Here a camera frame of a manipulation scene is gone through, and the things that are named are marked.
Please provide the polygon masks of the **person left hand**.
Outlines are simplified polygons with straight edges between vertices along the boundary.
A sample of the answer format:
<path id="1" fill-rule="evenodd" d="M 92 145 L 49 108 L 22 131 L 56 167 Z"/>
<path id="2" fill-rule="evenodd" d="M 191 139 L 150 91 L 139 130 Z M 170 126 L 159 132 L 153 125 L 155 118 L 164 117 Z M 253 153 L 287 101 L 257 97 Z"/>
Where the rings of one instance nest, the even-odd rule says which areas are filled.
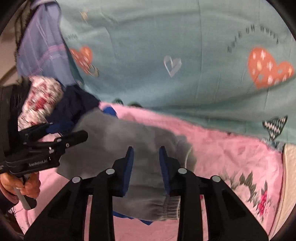
<path id="1" fill-rule="evenodd" d="M 12 174 L 1 174 L 1 197 L 13 204 L 17 204 L 19 201 L 15 189 L 19 190 L 24 196 L 36 199 L 40 193 L 40 186 L 39 172 L 30 174 L 25 183 Z"/>

